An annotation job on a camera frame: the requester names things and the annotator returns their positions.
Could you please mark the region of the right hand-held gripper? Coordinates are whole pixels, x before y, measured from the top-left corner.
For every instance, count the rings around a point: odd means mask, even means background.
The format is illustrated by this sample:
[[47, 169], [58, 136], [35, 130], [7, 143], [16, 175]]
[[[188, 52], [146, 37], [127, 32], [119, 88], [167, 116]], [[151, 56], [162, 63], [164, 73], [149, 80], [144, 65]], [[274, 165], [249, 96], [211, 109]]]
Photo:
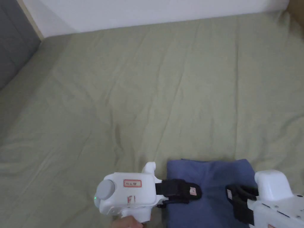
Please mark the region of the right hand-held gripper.
[[225, 187], [234, 217], [250, 228], [303, 228], [304, 196], [294, 194], [287, 177], [277, 170], [255, 173], [257, 187]]

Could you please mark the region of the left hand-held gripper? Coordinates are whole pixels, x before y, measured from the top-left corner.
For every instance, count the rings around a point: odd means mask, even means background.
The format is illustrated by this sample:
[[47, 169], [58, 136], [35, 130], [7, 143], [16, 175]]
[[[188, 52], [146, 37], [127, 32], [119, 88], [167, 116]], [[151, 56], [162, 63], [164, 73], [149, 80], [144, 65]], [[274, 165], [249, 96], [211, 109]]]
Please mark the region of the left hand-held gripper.
[[[169, 204], [189, 204], [199, 200], [202, 190], [196, 183], [183, 179], [160, 180], [155, 177], [155, 162], [148, 162], [141, 173], [115, 172], [104, 177], [94, 196], [99, 212], [108, 216], [133, 216], [140, 223], [151, 219], [151, 211]], [[156, 184], [162, 183], [162, 194]]]

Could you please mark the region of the person's left hand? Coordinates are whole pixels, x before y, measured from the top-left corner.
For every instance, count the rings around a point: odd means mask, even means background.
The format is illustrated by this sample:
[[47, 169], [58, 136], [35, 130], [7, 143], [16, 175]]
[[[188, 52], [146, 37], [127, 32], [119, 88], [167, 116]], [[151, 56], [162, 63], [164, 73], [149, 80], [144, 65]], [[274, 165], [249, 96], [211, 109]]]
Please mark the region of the person's left hand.
[[143, 228], [144, 225], [137, 221], [133, 216], [126, 216], [115, 220], [111, 228]]

